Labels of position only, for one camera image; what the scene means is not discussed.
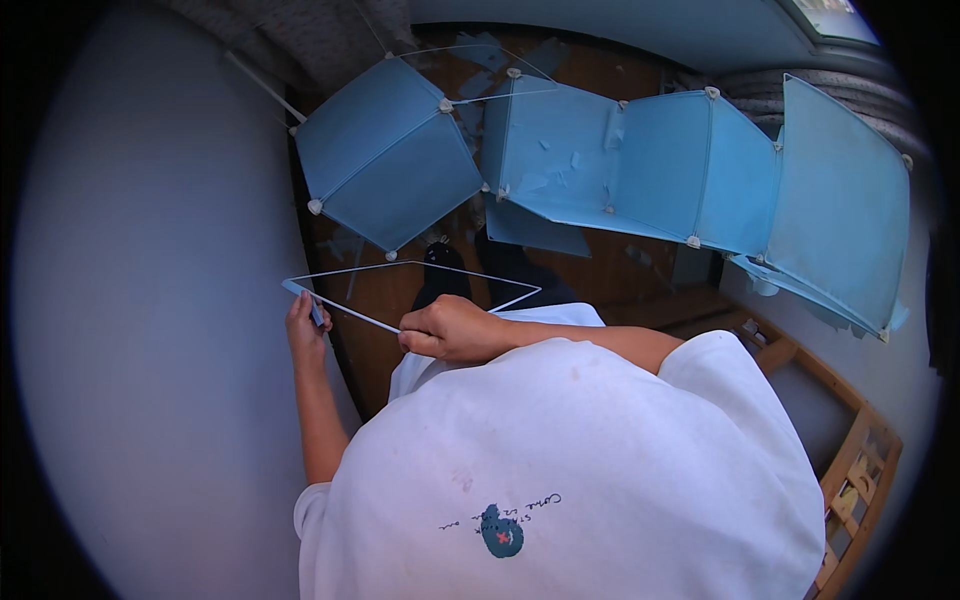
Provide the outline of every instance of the white t-shirt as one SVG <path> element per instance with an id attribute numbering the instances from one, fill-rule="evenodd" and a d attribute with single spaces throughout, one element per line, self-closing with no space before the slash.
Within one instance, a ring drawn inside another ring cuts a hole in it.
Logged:
<path id="1" fill-rule="evenodd" d="M 501 316 L 602 324 L 586 304 Z M 560 338 L 433 362 L 408 354 L 333 482 L 300 495 L 301 598 L 799 599 L 813 582 L 820 487 L 729 332 L 659 376 Z"/>

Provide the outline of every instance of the white wall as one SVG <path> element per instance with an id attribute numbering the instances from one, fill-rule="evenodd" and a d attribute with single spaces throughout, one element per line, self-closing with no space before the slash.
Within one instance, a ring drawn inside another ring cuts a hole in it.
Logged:
<path id="1" fill-rule="evenodd" d="M 900 301 L 910 309 L 906 323 L 890 335 L 889 344 L 870 336 L 857 340 L 846 329 L 837 331 L 807 312 L 799 300 L 786 292 L 764 298 L 748 294 L 746 273 L 733 264 L 724 267 L 720 290 L 743 302 L 761 316 L 833 367 L 887 420 L 903 441 L 897 476 L 866 553 L 849 580 L 850 594 L 882 550 L 896 519 L 917 482 L 933 435 L 941 379 L 929 364 L 924 310 L 926 258 L 933 192 L 924 189 L 929 175 L 915 169 L 911 181 L 910 240 L 900 282 Z M 811 404 L 822 404 L 819 391 L 810 393 Z M 795 405 L 799 402 L 792 397 Z M 810 419 L 826 417 L 825 412 Z M 811 423 L 803 428 L 810 429 Z M 825 420 L 822 428 L 831 431 L 836 420 Z"/>
<path id="2" fill-rule="evenodd" d="M 12 275 L 18 382 L 56 499 L 122 597 L 298 594 L 280 281 L 306 264 L 286 132 L 261 96 L 203 32 L 126 5 L 37 141 Z"/>
<path id="3" fill-rule="evenodd" d="M 409 0 L 413 23 L 521 23 L 612 39 L 719 75 L 780 67 L 896 78 L 850 49 L 814 48 L 777 0 Z"/>

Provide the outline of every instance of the person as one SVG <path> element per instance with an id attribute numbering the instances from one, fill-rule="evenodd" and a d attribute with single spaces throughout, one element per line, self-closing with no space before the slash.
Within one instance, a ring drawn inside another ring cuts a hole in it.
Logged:
<path id="1" fill-rule="evenodd" d="M 352 440 L 304 294 L 287 315 L 309 486 L 300 597 L 803 598 L 820 487 L 773 389 L 727 331 L 604 326 L 523 248 L 488 275 L 543 287 L 485 312 L 424 268 L 387 406 Z M 424 258 L 463 268 L 447 244 Z M 497 304 L 513 293 L 491 281 Z"/>

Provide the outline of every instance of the wooden bed frame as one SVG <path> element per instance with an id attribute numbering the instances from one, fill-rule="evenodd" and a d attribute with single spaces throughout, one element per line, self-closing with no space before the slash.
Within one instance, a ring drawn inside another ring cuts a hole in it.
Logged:
<path id="1" fill-rule="evenodd" d="M 873 533 L 897 471 L 902 443 L 847 381 L 778 327 L 708 286 L 649 302 L 598 307 L 608 325 L 638 325 L 688 340 L 715 329 L 737 335 L 768 377 L 790 361 L 819 380 L 854 414 L 853 425 L 826 473 L 823 564 L 805 599 L 828 600 L 850 577 Z"/>

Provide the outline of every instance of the wooden floor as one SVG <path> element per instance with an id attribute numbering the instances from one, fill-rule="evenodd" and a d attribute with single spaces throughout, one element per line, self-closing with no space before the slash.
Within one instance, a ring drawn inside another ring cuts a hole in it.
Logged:
<path id="1" fill-rule="evenodd" d="M 451 45 L 456 34 L 457 30 L 434 29 L 428 34 L 421 34 L 420 40 L 424 48 L 441 47 Z M 504 48 L 519 56 L 537 48 L 546 38 L 539 31 L 529 35 L 510 33 L 496 36 Z M 569 41 L 568 46 L 569 57 L 554 72 L 554 79 L 614 100 L 633 100 L 658 94 L 662 69 L 669 69 L 668 65 L 660 65 L 652 60 L 584 43 Z M 481 70 L 479 65 L 460 60 L 447 52 L 422 56 L 417 64 L 422 75 L 451 99 L 460 99 L 456 90 Z M 500 69 L 497 78 L 505 78 L 505 71 L 506 66 Z M 301 106 L 305 110 L 312 109 L 316 104 L 317 101 L 311 103 L 308 99 L 301 99 Z M 479 157 L 480 153 L 477 152 L 474 158 L 479 160 Z M 353 252 L 340 252 L 338 257 L 326 247 L 314 248 L 315 243 L 330 240 L 344 232 L 338 232 L 339 226 L 325 216 L 313 217 L 309 213 L 304 216 L 303 210 L 300 215 L 302 219 L 309 219 L 309 227 L 303 229 L 305 238 L 312 237 L 305 240 L 308 251 L 313 250 L 313 255 L 308 256 L 311 268 L 332 271 L 355 264 L 385 262 L 383 252 L 370 244 L 364 245 L 358 263 Z M 468 204 L 464 203 L 453 210 L 436 227 L 450 238 L 449 244 L 464 257 L 467 269 L 479 272 L 480 264 L 468 241 L 473 230 Z M 665 293 L 662 280 L 669 280 L 673 273 L 676 244 L 597 229 L 584 229 L 584 235 L 592 258 L 533 249 L 527 253 L 534 262 L 554 269 L 578 299 L 594 305 L 650 299 Z M 631 258 L 627 253 L 629 246 L 649 254 L 652 266 L 644 266 Z M 424 244 L 415 240 L 403 247 L 398 257 L 422 259 L 424 250 Z M 318 292 L 323 290 L 332 300 L 343 300 L 354 310 L 396 325 L 410 309 L 422 285 L 422 270 L 421 267 L 406 265 L 361 272 L 352 279 L 352 286 L 350 276 L 318 278 L 315 285 Z M 479 277 L 470 279 L 474 300 L 488 307 L 489 295 L 483 280 Z M 361 415 L 368 419 L 385 406 L 390 374 L 402 358 L 402 353 L 394 334 L 335 309 L 331 310 L 331 314 L 337 329 L 333 339 L 341 366 L 348 383 L 352 383 L 351 391 Z"/>

